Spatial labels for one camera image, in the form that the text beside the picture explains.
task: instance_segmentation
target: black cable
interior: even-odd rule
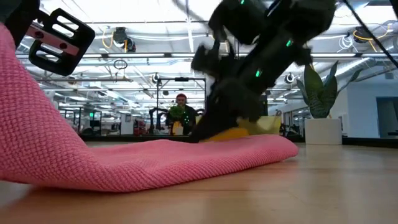
[[[348,0],[343,0],[343,2],[347,5],[347,7],[350,9],[350,11],[353,13],[355,19],[361,24],[363,29],[369,33],[369,35],[372,37],[372,39],[375,41],[375,43],[380,47],[380,49],[387,55],[387,58],[390,59],[390,61],[398,68],[398,62],[391,56],[391,54],[386,50],[386,48],[381,44],[380,40],[377,39],[373,33],[369,30],[369,28],[366,26],[366,24],[362,21],[361,18],[359,18],[358,14],[355,12],[354,8],[352,5],[348,3]]]

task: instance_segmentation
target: ceiling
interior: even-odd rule
[[[205,86],[206,77],[203,74],[191,71],[190,63],[200,44],[213,44],[206,22],[219,2],[220,0],[96,0],[93,4],[94,1],[87,0],[41,0],[42,11],[50,14],[57,8],[62,8],[85,22],[95,30],[95,40],[70,76],[76,79],[75,82],[66,82],[67,78],[32,65],[27,60],[29,47],[33,43],[30,37],[24,38],[17,56],[38,80],[42,89],[56,91],[55,99],[62,102],[63,106],[79,106],[90,102],[97,109],[106,111],[110,103],[116,103],[124,105],[120,110],[130,112],[132,109],[135,113],[147,114],[150,108],[157,105],[156,85],[152,82],[153,76],[157,74],[160,78],[202,78],[189,82],[163,80],[164,86],[159,91],[160,107],[167,108],[176,95],[182,92],[188,96],[191,106],[200,109],[204,106],[204,89],[208,86]],[[389,50],[398,52],[392,44],[396,40],[398,23],[389,2],[351,2],[374,35],[381,37],[379,40],[384,46],[391,45]],[[380,52],[377,46],[373,49],[368,42],[353,42],[352,33],[357,26],[359,24],[348,8],[339,4],[329,30],[308,43],[313,53],[319,53],[314,58],[313,65],[321,75],[328,73],[336,59],[342,61],[339,66],[342,70],[349,65],[371,68],[389,63],[385,58],[377,58],[374,64],[358,64],[358,60],[363,58],[344,57],[344,54],[352,52]],[[126,28],[128,36],[135,42],[136,54],[125,54],[123,48],[112,42],[112,33],[116,27]],[[67,30],[59,31],[68,34]],[[246,54],[251,49],[251,46],[239,45],[235,51]],[[228,52],[228,46],[223,44],[221,51]],[[328,58],[336,53],[340,55]],[[109,58],[103,58],[101,54],[109,54]],[[328,57],[321,57],[321,54],[327,54]],[[115,60],[119,59],[127,62],[126,69],[118,70],[114,67]],[[284,81],[289,73],[300,77],[303,67],[293,64],[284,72],[271,89],[270,104],[281,103],[276,101],[277,98],[289,98],[297,94],[295,82],[287,84]],[[342,72],[340,78],[344,79],[349,75],[347,73]]]

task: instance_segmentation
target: pink microfiber cloth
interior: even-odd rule
[[[132,192],[296,156],[279,136],[190,144],[166,140],[89,148],[15,57],[0,24],[0,179],[46,187]]]

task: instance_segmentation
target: wooden floor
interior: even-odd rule
[[[397,223],[397,149],[300,147],[285,162],[133,194],[0,182],[0,223]]]

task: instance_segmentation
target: white planter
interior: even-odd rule
[[[306,119],[305,143],[341,145],[342,130],[340,119]]]

